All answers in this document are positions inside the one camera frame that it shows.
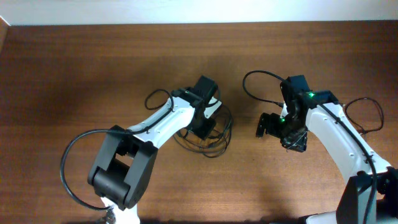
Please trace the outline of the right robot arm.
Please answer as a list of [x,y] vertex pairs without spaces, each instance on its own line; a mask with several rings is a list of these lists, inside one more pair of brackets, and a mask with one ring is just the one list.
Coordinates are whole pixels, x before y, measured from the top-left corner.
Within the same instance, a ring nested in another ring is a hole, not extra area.
[[256,136],[280,139],[287,150],[304,152],[313,133],[346,183],[338,207],[300,218],[300,223],[397,223],[397,169],[379,156],[350,123],[329,90],[312,91],[303,75],[280,84],[281,114],[261,114]]

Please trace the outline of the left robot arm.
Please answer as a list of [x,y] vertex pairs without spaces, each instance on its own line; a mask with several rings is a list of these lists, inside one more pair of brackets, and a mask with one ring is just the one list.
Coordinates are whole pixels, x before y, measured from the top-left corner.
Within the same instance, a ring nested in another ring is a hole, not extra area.
[[200,77],[195,86],[171,92],[145,121],[123,129],[113,126],[88,174],[88,183],[106,206],[105,223],[139,223],[137,203],[149,185],[159,148],[177,131],[205,140],[216,125],[211,117],[222,103],[218,85]]

